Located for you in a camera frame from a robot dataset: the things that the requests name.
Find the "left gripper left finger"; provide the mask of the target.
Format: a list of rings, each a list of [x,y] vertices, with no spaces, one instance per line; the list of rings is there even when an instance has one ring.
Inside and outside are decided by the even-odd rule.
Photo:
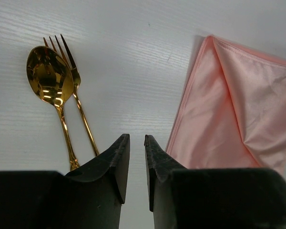
[[[130,136],[78,169],[0,171],[0,229],[116,229],[125,202]]]

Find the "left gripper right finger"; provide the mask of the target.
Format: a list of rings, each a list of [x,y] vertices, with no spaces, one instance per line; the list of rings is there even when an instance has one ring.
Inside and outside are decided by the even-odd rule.
[[[286,182],[268,168],[187,169],[145,136],[157,229],[286,229]]]

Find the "pink satin napkin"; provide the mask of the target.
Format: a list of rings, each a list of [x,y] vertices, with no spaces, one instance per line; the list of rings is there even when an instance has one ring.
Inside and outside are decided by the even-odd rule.
[[[286,165],[286,60],[207,36],[167,153],[189,169]]]

